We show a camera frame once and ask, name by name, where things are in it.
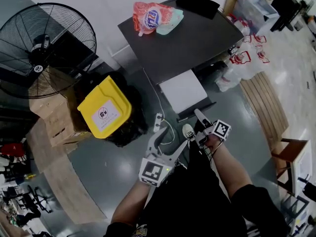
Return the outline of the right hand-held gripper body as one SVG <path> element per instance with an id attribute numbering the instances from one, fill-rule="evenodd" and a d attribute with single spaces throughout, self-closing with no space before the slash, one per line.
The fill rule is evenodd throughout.
<path id="1" fill-rule="evenodd" d="M 230 131 L 230 125 L 221 120 L 217 120 L 215 123 L 213 123 L 212 127 L 196 134 L 196 143 L 198 145 L 203 145 L 207 141 L 209 135 L 215 135 L 221 141 L 226 141 Z"/>

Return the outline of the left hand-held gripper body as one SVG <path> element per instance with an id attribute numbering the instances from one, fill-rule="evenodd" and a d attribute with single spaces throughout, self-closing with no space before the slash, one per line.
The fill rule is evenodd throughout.
<path id="1" fill-rule="evenodd" d="M 164 160 L 164 154 L 149 154 L 142 158 L 139 180 L 145 184 L 159 187 L 170 175 L 176 160 Z"/>

